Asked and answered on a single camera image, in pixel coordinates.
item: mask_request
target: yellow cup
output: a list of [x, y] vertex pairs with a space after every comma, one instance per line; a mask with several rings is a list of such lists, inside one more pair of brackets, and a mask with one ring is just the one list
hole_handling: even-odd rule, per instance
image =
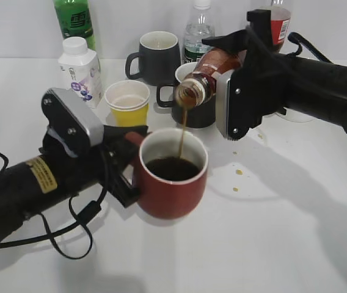
[[147, 124], [149, 88], [140, 81], [120, 81], [112, 84], [104, 94], [117, 126]]

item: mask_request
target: pouring liquid stream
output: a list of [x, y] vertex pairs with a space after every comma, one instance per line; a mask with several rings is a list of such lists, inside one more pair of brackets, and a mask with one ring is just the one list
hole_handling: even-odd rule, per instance
[[179, 144], [179, 159], [181, 158], [181, 154], [183, 152], [183, 142], [184, 142], [184, 132], [186, 130], [187, 125], [187, 108], [183, 107], [183, 131], [181, 133], [181, 139]]

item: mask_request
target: dark liquid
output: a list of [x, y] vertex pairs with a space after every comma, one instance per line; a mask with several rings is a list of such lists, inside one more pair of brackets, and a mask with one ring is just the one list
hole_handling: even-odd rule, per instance
[[146, 164], [149, 171], [169, 181], [184, 181], [197, 176], [199, 168], [192, 162], [178, 157], [165, 157], [152, 160]]
[[183, 152], [183, 142], [184, 142], [184, 132], [186, 130], [186, 125], [187, 125], [187, 109], [183, 108], [183, 131], [181, 133], [181, 139], [180, 139], [180, 144], [179, 144], [179, 155], [178, 157], [181, 157], [181, 154]]

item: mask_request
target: bottle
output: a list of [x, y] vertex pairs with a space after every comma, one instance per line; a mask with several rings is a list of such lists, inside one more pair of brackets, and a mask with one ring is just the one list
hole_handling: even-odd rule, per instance
[[95, 50], [88, 0], [53, 0], [63, 38], [82, 37]]
[[266, 9], [271, 10], [273, 52], [279, 52], [287, 36], [291, 18], [292, 0], [271, 0]]
[[216, 93], [217, 78], [228, 70], [241, 66], [237, 54], [213, 48], [203, 55], [194, 71], [175, 90], [175, 100], [185, 109], [207, 102]]
[[203, 38], [214, 37], [214, 23], [210, 12], [211, 0], [194, 0], [183, 42], [183, 62], [198, 62], [211, 48], [202, 44]]
[[95, 108], [101, 100], [100, 66], [95, 51], [88, 49], [81, 37], [70, 37], [63, 41], [64, 53], [58, 59], [65, 89], [73, 89]]

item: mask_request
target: red mug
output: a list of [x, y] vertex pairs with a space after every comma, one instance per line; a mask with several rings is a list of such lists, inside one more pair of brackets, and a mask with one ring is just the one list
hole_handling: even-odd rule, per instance
[[182, 130], [160, 129], [143, 138], [135, 132], [126, 138], [139, 145], [134, 163], [133, 184], [140, 188], [138, 205], [159, 219], [177, 219], [189, 214], [200, 202], [206, 186], [208, 153], [202, 141], [190, 132], [184, 134], [182, 158], [196, 165], [200, 172], [185, 181], [168, 181], [154, 175], [146, 165], [155, 159], [178, 155]]

